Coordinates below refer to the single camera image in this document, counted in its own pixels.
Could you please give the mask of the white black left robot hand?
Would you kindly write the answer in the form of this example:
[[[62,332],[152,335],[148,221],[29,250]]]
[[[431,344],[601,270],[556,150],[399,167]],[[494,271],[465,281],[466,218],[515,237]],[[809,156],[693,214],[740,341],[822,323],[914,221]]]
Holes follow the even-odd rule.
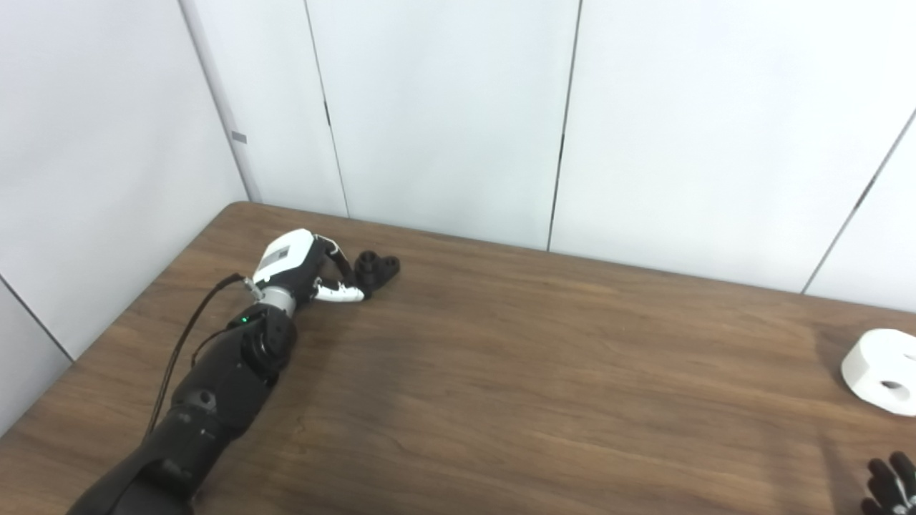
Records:
[[[249,290],[259,304],[288,315],[311,301],[357,303],[370,295],[356,284],[356,274],[333,239],[300,228],[275,239],[265,249]]]

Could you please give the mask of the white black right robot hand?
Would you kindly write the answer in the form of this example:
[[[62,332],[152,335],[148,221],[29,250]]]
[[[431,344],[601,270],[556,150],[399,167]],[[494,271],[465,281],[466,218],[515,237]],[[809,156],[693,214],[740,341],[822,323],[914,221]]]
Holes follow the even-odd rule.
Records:
[[[867,464],[870,496],[861,502],[863,514],[915,514],[915,466],[903,452]]]

